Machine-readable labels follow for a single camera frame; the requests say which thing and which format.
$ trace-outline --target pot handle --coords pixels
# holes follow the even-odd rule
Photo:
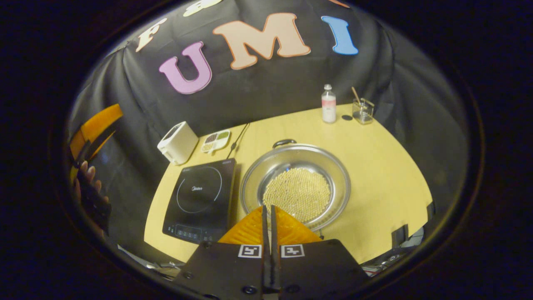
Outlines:
[[[274,145],[272,146],[272,149],[276,148],[277,146],[281,146],[281,145],[289,144],[289,143],[295,144],[296,141],[293,139],[283,139],[281,141],[277,141],[276,143],[274,143]]]

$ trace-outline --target black cable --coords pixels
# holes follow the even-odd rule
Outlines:
[[[228,157],[226,157],[226,159],[230,158],[231,152],[237,147],[237,141],[239,140],[240,136],[243,134],[243,132],[246,129],[246,127],[248,127],[249,125],[250,125],[250,123],[246,123],[246,125],[244,125],[244,127],[240,131],[239,136],[237,137],[237,139],[233,142],[233,144],[231,144],[230,153],[228,153]]]

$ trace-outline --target white bottle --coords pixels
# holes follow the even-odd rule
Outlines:
[[[337,98],[332,93],[330,84],[324,85],[322,94],[322,120],[326,123],[333,123],[337,119]]]

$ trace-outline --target induction cooktop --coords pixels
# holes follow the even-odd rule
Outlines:
[[[218,241],[229,226],[235,159],[181,170],[168,203],[163,233],[199,244]]]

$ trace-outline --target wooden tabletop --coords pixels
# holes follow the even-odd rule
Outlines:
[[[361,125],[346,121],[352,105],[337,106],[337,121],[322,121],[321,108],[305,110],[252,122],[243,133],[237,161],[231,204],[230,226],[246,213],[239,201],[239,187],[244,174],[261,155],[282,139],[311,144],[335,155],[346,167],[351,179],[351,194],[346,208],[331,224],[322,229],[325,239],[339,239],[359,263],[392,248],[391,233],[408,224],[410,236],[427,222],[426,207],[432,202],[427,183],[413,159],[400,143],[376,120]],[[229,153],[243,125],[231,130],[225,148],[212,154],[200,147],[209,135],[200,137],[189,161],[169,164],[156,190],[148,212],[144,241],[156,249],[186,262],[197,244],[163,234],[163,220],[174,185],[181,169],[218,160]]]

